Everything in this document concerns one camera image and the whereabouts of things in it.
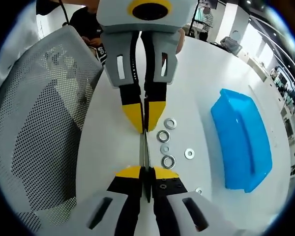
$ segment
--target gray gripper arm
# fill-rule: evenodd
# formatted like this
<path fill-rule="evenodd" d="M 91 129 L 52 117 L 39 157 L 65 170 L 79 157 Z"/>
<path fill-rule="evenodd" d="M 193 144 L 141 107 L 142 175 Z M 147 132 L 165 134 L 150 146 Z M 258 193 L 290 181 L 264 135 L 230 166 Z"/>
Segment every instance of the gray gripper arm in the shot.
<path fill-rule="evenodd" d="M 196 192 L 167 196 L 174 211 L 181 236 L 256 236 L 237 229 L 219 209 Z"/>
<path fill-rule="evenodd" d="M 114 87 L 133 84 L 130 63 L 130 49 L 133 32 L 106 33 L 101 34 L 101 39 L 107 52 L 106 73 Z M 124 78 L 118 73 L 117 58 L 122 56 Z"/>
<path fill-rule="evenodd" d="M 176 49 L 179 43 L 180 33 L 165 33 L 165 32 L 153 32 L 152 41 L 155 52 L 155 71 L 154 82 L 164 82 L 171 84 L 177 68 Z M 166 54 L 165 67 L 166 71 L 162 76 L 162 55 Z"/>
<path fill-rule="evenodd" d="M 107 52 L 106 72 L 114 87 L 129 85 L 134 83 L 134 79 L 138 79 L 135 66 L 135 47 L 137 43 L 138 32 L 118 32 L 101 34 L 101 39 Z M 155 68 L 154 82 L 164 82 L 170 84 L 173 81 L 177 67 L 176 49 L 179 43 L 180 33 L 153 32 L 152 45 L 154 50 Z M 166 72 L 162 76 L 162 58 L 166 55 Z M 121 78 L 118 73 L 117 58 L 122 56 L 124 78 Z"/>
<path fill-rule="evenodd" d="M 37 235 L 114 236 L 127 195 L 110 191 L 95 193 L 78 204 L 63 225 L 42 229 Z"/>

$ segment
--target metal washer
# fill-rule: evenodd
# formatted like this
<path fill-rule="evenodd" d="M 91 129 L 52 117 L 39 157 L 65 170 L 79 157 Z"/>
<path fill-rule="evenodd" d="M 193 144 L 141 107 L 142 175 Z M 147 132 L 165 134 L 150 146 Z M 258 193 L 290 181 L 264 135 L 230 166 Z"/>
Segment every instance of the metal washer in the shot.
<path fill-rule="evenodd" d="M 165 163 L 167 159 L 170 159 L 172 161 L 171 165 L 169 165 L 169 166 L 166 165 L 166 163 Z M 176 165 L 176 159 L 172 155 L 166 155 L 162 158 L 162 166 L 165 169 L 170 170 L 170 169 L 174 168 L 175 165 Z"/>
<path fill-rule="evenodd" d="M 202 189 L 199 187 L 199 188 L 196 188 L 195 192 L 199 193 L 199 194 L 202 194 Z"/>
<path fill-rule="evenodd" d="M 177 126 L 177 121 L 174 118 L 167 118 L 164 120 L 164 126 L 167 129 L 175 129 Z"/>
<path fill-rule="evenodd" d="M 185 151 L 185 157 L 188 159 L 188 160 L 191 160 L 192 158 L 195 157 L 195 151 L 191 148 L 187 148 L 186 151 Z"/>
<path fill-rule="evenodd" d="M 163 155 L 167 155 L 169 153 L 169 150 L 170 150 L 169 145 L 168 144 L 162 144 L 160 150 L 161 150 L 161 153 Z"/>
<path fill-rule="evenodd" d="M 161 137 L 162 134 L 166 134 L 166 139 L 162 139 L 162 137 Z M 160 141 L 161 143 L 167 143 L 169 141 L 169 139 L 171 139 L 170 133 L 164 129 L 158 131 L 156 137 L 157 137 L 158 141 Z"/>

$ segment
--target white table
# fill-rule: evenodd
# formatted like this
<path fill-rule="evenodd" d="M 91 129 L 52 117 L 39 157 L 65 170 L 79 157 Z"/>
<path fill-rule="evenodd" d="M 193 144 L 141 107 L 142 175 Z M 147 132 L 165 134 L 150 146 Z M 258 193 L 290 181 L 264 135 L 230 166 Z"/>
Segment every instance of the white table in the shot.
<path fill-rule="evenodd" d="M 238 228 L 261 230 L 285 202 L 289 187 L 289 144 L 280 111 L 259 76 L 247 64 L 213 45 L 187 37 L 178 54 L 178 68 L 168 86 L 167 106 L 156 129 L 148 134 L 152 165 L 160 166 L 162 155 L 156 132 L 165 118 L 177 120 L 170 147 L 178 172 L 188 191 L 196 187 L 216 204 Z M 137 46 L 137 69 L 141 88 L 145 73 L 142 42 Z M 210 109 L 221 88 L 242 92 L 255 101 L 269 136 L 273 168 L 252 192 L 224 187 L 222 154 Z M 121 110 L 119 91 L 112 89 L 106 74 L 100 79 L 86 116 L 77 163 L 77 203 L 96 190 L 107 189 L 114 172 L 139 164 L 139 134 Z M 183 156 L 193 148 L 196 157 Z M 152 205 L 142 198 L 136 235 L 158 235 Z"/>
<path fill-rule="evenodd" d="M 146 70 L 145 51 L 141 40 L 137 45 L 137 69 L 142 96 Z M 185 78 L 175 77 L 167 89 L 166 108 L 156 126 L 147 134 L 151 165 L 161 166 L 163 155 L 156 134 L 165 129 L 164 120 L 174 118 L 177 127 L 170 131 L 168 142 L 170 154 L 176 158 L 173 171 L 179 174 L 188 191 L 201 187 L 203 196 L 211 200 L 211 173 L 207 143 L 197 104 Z M 136 132 L 121 109 L 118 89 L 113 89 L 106 73 L 101 76 L 92 97 L 82 131 L 78 162 L 76 192 L 77 203 L 85 200 L 97 190 L 105 190 L 115 176 L 115 172 L 129 165 L 139 165 L 140 134 Z M 184 157 L 187 148 L 192 148 L 195 157 Z M 158 235 L 158 227 L 153 214 L 153 204 L 142 198 L 138 235 Z"/>

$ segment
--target blue plastic container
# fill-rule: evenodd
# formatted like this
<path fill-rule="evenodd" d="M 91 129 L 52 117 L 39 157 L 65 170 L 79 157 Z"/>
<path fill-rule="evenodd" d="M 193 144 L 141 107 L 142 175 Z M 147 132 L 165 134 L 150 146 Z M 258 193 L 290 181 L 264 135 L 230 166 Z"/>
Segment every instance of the blue plastic container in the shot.
<path fill-rule="evenodd" d="M 266 129 L 254 101 L 222 89 L 211 108 L 220 140 L 225 187 L 252 192 L 272 169 Z"/>

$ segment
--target gray mesh chair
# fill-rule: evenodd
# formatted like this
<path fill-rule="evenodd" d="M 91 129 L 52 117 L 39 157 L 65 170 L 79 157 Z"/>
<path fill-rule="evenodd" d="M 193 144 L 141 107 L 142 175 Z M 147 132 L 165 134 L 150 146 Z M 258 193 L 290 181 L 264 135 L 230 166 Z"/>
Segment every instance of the gray mesh chair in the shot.
<path fill-rule="evenodd" d="M 0 88 L 0 188 L 32 232 L 63 224 L 76 205 L 79 141 L 102 69 L 66 26 L 27 50 Z"/>

